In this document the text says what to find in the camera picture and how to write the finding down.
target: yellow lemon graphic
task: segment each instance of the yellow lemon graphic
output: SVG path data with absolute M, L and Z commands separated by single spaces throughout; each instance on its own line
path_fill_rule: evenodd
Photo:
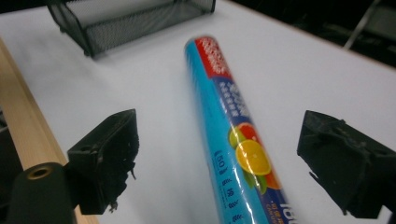
M 262 146 L 253 140 L 243 141 L 235 151 L 239 165 L 246 172 L 254 175 L 268 175 L 271 165 Z

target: black clamp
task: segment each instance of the black clamp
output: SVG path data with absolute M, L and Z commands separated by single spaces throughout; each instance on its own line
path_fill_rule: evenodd
M 343 120 L 306 111 L 298 145 L 311 175 L 354 217 L 396 212 L 396 153 Z
M 78 204 L 83 215 L 117 209 L 138 148 L 134 109 L 108 117 L 67 151 L 65 167 L 48 162 L 17 176 L 6 223 L 76 223 Z

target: wooden stick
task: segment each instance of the wooden stick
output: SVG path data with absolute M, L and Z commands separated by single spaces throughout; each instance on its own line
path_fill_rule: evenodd
M 24 170 L 43 162 L 67 163 L 50 127 L 30 93 L 21 72 L 0 38 L 0 106 L 7 120 Z M 83 216 L 78 224 L 97 224 L 96 216 Z

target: wire mesh tray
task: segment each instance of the wire mesh tray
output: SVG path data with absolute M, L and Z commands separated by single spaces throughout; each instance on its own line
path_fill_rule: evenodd
M 215 10 L 216 0 L 47 0 L 60 26 L 94 57 L 108 49 Z

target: plastic wrap roll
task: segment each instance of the plastic wrap roll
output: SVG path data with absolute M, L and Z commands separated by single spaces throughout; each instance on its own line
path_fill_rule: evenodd
M 297 223 L 217 41 L 193 39 L 185 53 L 221 223 Z

